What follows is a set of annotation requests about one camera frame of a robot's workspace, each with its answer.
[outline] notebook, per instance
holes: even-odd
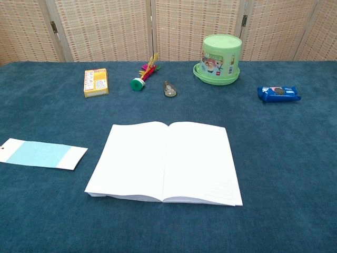
[[[193,122],[113,125],[85,192],[242,206],[226,129]]]

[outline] green shuttlecock base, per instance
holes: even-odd
[[[134,91],[140,91],[145,86],[145,82],[140,78],[135,78],[131,81],[131,88]]]

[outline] light blue stripe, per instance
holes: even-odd
[[[61,144],[26,141],[6,162],[55,168],[70,148]]]

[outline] screen hinge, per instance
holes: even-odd
[[[52,29],[54,33],[57,33],[57,28],[54,21],[51,21]]]
[[[247,15],[243,15],[241,26],[246,27],[247,17],[248,17]]]

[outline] yellow box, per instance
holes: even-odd
[[[109,94],[107,83],[107,70],[86,70],[84,72],[84,95],[86,98],[90,96],[99,96]]]

